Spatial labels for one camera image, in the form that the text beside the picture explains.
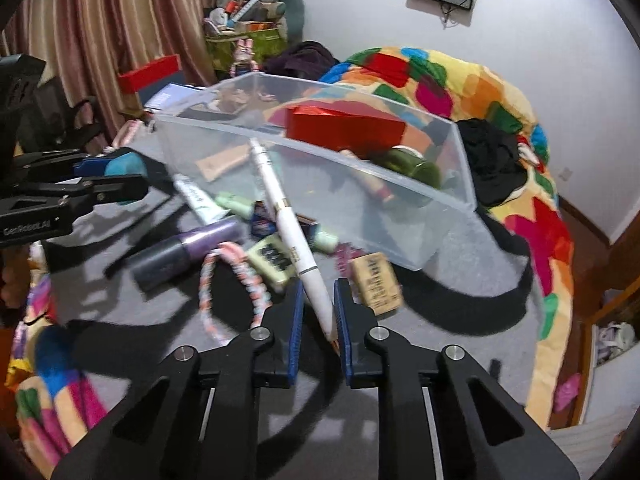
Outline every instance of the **stuffed toy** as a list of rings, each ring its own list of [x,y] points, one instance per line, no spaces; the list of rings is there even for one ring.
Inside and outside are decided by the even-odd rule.
[[[229,69],[231,77],[257,72],[258,64],[254,61],[254,40],[238,40],[236,51],[234,52],[234,60]]]

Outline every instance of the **green bottle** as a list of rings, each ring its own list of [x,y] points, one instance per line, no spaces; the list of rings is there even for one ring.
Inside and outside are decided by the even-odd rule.
[[[413,148],[394,146],[381,155],[373,155],[371,161],[378,166],[408,176],[427,186],[440,189],[440,168],[433,162],[427,162],[424,157]]]

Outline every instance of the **colorful quilt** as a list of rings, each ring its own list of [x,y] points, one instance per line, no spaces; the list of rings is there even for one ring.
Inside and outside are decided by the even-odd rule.
[[[544,294],[545,319],[536,348],[527,413],[543,428],[571,328],[574,245],[558,214],[558,192],[546,164],[545,133],[531,104],[487,67],[420,48],[372,48],[334,66],[322,79],[449,118],[486,119],[518,136],[529,168],[524,192],[490,211],[530,245]]]
[[[6,386],[15,392],[20,440],[44,478],[106,414],[93,387],[74,365],[66,329],[55,323],[45,274],[33,286],[15,330]]]

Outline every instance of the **rope toy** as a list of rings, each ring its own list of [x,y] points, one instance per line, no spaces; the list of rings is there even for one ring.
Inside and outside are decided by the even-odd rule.
[[[238,280],[246,287],[249,297],[254,303],[254,320],[251,328],[260,326],[264,311],[271,305],[271,295],[267,292],[267,287],[262,282],[262,278],[246,262],[246,253],[242,247],[233,242],[222,242],[204,258],[202,270],[200,272],[200,317],[204,328],[213,339],[226,346],[235,337],[231,330],[224,326],[221,321],[211,315],[211,280],[216,269],[216,262],[222,259],[223,262],[231,266]]]

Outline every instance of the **blue gripper pad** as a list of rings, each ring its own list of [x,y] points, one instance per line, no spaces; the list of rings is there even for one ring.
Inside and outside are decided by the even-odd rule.
[[[132,175],[139,174],[148,176],[144,160],[134,152],[112,158],[104,168],[104,176]],[[136,200],[118,202],[120,205],[133,204]]]
[[[105,156],[88,156],[74,165],[75,176],[102,176],[110,158]]]
[[[338,280],[334,282],[334,313],[335,321],[338,329],[338,343],[340,345],[340,361],[342,362],[342,373],[348,386],[351,386],[353,377],[353,362],[351,361],[351,339],[349,335],[349,327],[344,313],[344,305],[342,304],[342,295]]]
[[[300,362],[302,317],[305,311],[305,300],[301,280],[298,280],[296,284],[295,295],[295,309],[293,311],[293,321],[291,323],[291,333],[289,335],[289,361],[287,366],[287,378],[289,380],[289,384],[293,384],[295,382],[298,374],[298,364]]]

